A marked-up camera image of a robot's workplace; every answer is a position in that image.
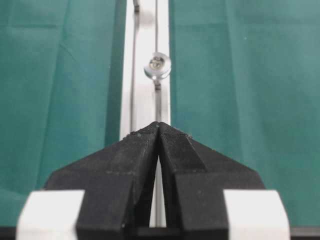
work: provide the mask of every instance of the green cloth background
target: green cloth background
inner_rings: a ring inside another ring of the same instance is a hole
[[[172,125],[320,226],[320,1],[171,0],[170,19]]]
[[[0,226],[119,138],[125,0],[0,0]],[[171,0],[172,125],[320,225],[320,1]]]
[[[119,140],[125,0],[0,0],[0,226]]]

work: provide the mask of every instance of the white block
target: white block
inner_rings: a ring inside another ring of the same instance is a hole
[[[229,240],[290,240],[290,226],[275,190],[223,191]]]
[[[17,240],[77,240],[76,223],[84,190],[30,193],[20,214]]]

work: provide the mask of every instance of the white strip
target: white strip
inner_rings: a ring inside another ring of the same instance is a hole
[[[77,240],[84,190],[33,191],[18,219],[17,240]]]
[[[275,190],[223,191],[229,240],[290,240],[285,208]]]
[[[130,132],[144,128],[156,120],[155,86],[153,81],[146,77],[144,66],[150,61],[156,49],[167,56],[170,54],[169,3],[168,0],[159,0],[158,14],[156,14],[156,3],[156,0],[140,0],[139,12],[135,13],[132,1],[127,1],[120,140]],[[170,77],[167,77],[161,82],[161,121],[170,124],[170,118]],[[157,227],[165,227],[165,205],[159,166],[154,189],[150,226],[155,227],[157,222]]]

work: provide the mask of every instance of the round metal washer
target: round metal washer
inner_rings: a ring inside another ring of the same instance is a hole
[[[152,79],[155,84],[159,84],[162,79],[168,77],[170,72],[171,59],[161,52],[154,52],[148,64],[144,66],[145,75]]]

